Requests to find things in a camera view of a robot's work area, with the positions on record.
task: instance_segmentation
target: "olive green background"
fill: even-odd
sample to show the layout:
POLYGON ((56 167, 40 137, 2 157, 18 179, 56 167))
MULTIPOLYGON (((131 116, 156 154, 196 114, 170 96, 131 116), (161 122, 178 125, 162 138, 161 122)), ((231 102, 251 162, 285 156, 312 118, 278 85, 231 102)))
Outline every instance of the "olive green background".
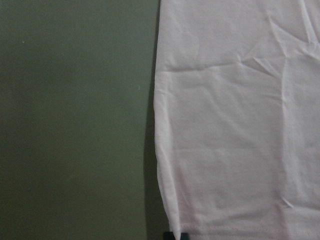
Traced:
POLYGON ((0 239, 160 240, 158 0, 0 0, 0 239))

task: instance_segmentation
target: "cotton fabric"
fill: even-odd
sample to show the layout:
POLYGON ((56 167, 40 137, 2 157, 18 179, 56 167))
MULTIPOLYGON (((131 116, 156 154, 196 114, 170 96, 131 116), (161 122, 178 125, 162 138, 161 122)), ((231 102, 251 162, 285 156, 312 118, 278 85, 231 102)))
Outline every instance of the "cotton fabric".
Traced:
POLYGON ((319 0, 161 1, 155 150, 176 239, 320 239, 319 39, 319 0))

